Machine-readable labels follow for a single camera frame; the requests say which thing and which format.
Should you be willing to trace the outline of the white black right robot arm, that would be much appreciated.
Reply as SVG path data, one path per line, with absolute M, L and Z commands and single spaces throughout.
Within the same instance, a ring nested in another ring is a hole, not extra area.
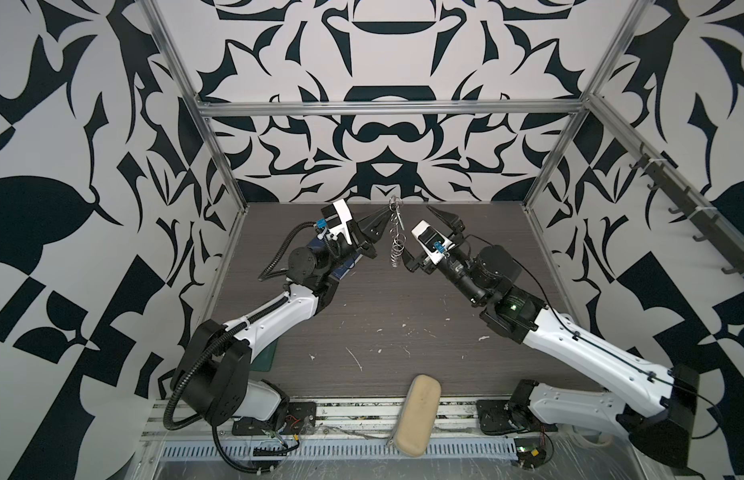
M 601 386 L 599 392 L 560 389 L 522 380 L 487 435 L 540 432 L 569 425 L 627 439 L 638 451 L 676 469 L 690 461 L 700 376 L 685 365 L 666 367 L 633 355 L 578 326 L 545 297 L 517 286 L 526 272 L 502 246 L 490 244 L 475 256 L 462 250 L 465 226 L 459 216 L 434 209 L 448 229 L 425 220 L 411 231 L 422 252 L 402 252 L 406 268 L 440 272 L 478 309 L 499 336 L 545 353 Z

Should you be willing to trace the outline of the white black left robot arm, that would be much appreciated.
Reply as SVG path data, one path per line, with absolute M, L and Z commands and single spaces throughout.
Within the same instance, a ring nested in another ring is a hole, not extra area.
M 269 381 L 252 380 L 251 364 L 282 335 L 322 312 L 361 258 L 376 258 L 376 245 L 395 217 L 395 210 L 384 206 L 357 219 L 339 200 L 323 207 L 319 219 L 292 228 L 258 277 L 282 278 L 278 295 L 236 319 L 209 319 L 194 331 L 170 382 L 164 428 L 178 431 L 203 421 L 229 467 L 249 475 L 274 472 L 300 441 L 282 437 L 288 428 L 289 396 Z M 276 440 L 279 449 L 259 447 L 253 459 L 235 460 L 219 432 L 229 420 Z

